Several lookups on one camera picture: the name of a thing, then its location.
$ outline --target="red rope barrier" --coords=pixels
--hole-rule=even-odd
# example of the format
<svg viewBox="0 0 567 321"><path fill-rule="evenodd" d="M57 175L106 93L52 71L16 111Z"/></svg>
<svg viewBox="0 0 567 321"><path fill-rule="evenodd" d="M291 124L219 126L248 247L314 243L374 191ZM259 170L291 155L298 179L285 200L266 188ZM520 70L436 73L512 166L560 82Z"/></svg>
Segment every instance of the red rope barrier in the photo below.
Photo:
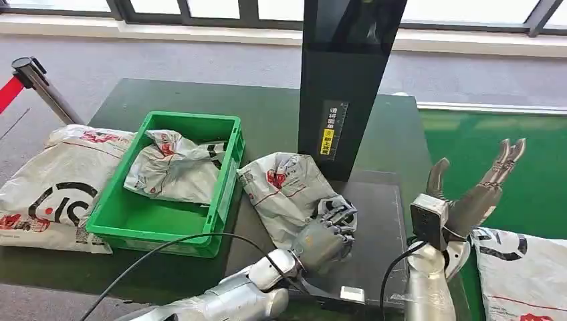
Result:
<svg viewBox="0 0 567 321"><path fill-rule="evenodd" d="M14 76L0 89L0 114L22 91L23 84Z"/></svg>

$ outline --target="white plastic bag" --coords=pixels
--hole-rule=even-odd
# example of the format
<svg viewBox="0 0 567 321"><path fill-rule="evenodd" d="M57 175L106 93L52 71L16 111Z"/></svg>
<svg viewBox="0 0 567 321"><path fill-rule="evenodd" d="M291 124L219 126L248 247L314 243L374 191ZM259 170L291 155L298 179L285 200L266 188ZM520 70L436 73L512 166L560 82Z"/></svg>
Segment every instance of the white plastic bag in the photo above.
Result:
<svg viewBox="0 0 567 321"><path fill-rule="evenodd" d="M308 155L275 152L237 171L275 246L289 249L320 199L337 195Z"/></svg>
<svg viewBox="0 0 567 321"><path fill-rule="evenodd" d="M567 240L473 231L489 321L567 320Z"/></svg>
<svg viewBox="0 0 567 321"><path fill-rule="evenodd" d="M0 245L112 253L84 223L134 134L68 125L0 189Z"/></svg>
<svg viewBox="0 0 567 321"><path fill-rule="evenodd" d="M140 151L124 188L167 201L211 204L224 142L197 145L173 130L147 130L155 144Z"/></svg>

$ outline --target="windowsill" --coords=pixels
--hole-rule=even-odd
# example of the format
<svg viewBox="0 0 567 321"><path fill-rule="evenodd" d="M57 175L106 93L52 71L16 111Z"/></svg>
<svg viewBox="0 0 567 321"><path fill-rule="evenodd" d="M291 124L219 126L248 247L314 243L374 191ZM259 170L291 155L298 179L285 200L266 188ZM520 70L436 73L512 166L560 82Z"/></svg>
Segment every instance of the windowsill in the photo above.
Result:
<svg viewBox="0 0 567 321"><path fill-rule="evenodd" d="M302 32L273 29L128 25L110 18L0 15L0 33L172 41L301 45ZM567 37L465 31L398 31L394 50L501 56L567 57Z"/></svg>

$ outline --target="stanchion post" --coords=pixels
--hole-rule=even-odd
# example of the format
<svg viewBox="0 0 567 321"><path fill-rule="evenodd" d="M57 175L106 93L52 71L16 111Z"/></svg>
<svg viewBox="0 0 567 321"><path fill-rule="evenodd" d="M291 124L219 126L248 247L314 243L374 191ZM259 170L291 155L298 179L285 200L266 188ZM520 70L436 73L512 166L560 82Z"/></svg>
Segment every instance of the stanchion post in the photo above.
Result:
<svg viewBox="0 0 567 321"><path fill-rule="evenodd" d="M47 71L37 59L34 57L16 59L12 62L12 68L14 68L14 76L24 87L33 88L65 124L85 124L55 86L47 80L45 76Z"/></svg>

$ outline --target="robotic arm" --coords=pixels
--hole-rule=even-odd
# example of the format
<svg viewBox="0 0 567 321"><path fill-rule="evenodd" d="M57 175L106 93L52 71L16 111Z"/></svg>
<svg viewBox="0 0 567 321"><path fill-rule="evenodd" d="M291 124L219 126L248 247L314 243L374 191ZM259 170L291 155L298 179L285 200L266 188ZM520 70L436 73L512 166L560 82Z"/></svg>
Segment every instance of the robotic arm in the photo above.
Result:
<svg viewBox="0 0 567 321"><path fill-rule="evenodd" d="M346 255L354 241L351 223L357 210L343 197L321 200L319 208L289 250L268 255L283 277L264 257L221 280L200 296L151 307L117 321L222 321L270 320L288 306L288 280L316 273L333 259Z"/></svg>
<svg viewBox="0 0 567 321"><path fill-rule="evenodd" d="M502 195L501 184L526 149L526 140L510 146L508 139L482 180L462 198L449 201L443 196L443 173L449 167L441 159L429 173L426 195L411 205L414 233L426 241L408 257L406 320L456 320L447 286L463 267L471 251L467 237L494 211ZM415 248L421 242L410 246Z"/></svg>

